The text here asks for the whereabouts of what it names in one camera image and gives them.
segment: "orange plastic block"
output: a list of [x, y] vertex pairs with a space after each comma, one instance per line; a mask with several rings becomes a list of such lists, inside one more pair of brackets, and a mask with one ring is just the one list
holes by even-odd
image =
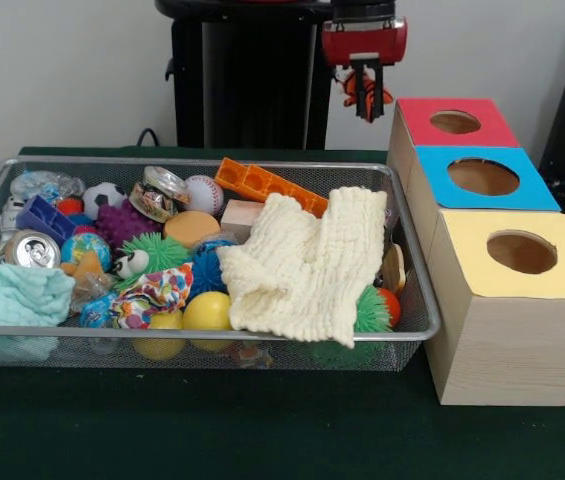
[[218, 172], [215, 174], [215, 183], [227, 190], [238, 192], [237, 189], [246, 175], [246, 169], [246, 165], [224, 157]]
[[215, 181], [223, 188], [232, 190], [244, 198], [264, 202], [271, 193], [295, 198], [302, 209], [320, 218], [328, 200], [289, 182], [258, 165], [242, 165], [225, 157], [215, 175]]

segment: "yellow box top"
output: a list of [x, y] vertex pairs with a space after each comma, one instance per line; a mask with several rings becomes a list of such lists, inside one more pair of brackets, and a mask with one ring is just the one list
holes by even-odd
[[474, 294], [565, 299], [565, 215], [468, 210], [441, 214]]

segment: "light blue washcloth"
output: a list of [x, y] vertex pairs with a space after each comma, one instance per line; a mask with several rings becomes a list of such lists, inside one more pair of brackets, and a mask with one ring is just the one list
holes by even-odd
[[[75, 280], [60, 269], [0, 265], [0, 325], [55, 327], [69, 313]], [[44, 361], [57, 337], [0, 336], [0, 363]]]

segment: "soccer ball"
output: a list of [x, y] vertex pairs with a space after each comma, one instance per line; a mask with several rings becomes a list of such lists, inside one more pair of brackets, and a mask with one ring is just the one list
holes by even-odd
[[84, 214], [91, 220], [98, 219], [98, 211], [102, 205], [120, 207], [126, 198], [124, 191], [114, 183], [102, 182], [95, 187], [87, 188], [82, 200]]

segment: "circular hole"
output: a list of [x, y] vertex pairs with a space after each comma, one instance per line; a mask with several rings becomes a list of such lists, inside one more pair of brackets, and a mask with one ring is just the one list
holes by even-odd
[[477, 132], [482, 125], [470, 113], [460, 110], [443, 110], [431, 116], [431, 124], [445, 133], [465, 135]]
[[238, 174], [235, 173], [235, 170], [231, 170], [230, 168], [225, 168], [220, 172], [220, 178], [229, 183], [235, 183], [238, 179]]
[[497, 232], [491, 235], [486, 247], [493, 260], [520, 273], [537, 275], [551, 270], [558, 262], [555, 247], [530, 232]]
[[244, 179], [244, 183], [247, 187], [252, 188], [253, 190], [262, 189], [262, 178], [258, 177], [257, 175], [248, 175]]
[[513, 170], [484, 158], [463, 158], [449, 165], [447, 172], [458, 187], [480, 195], [509, 195], [520, 186]]

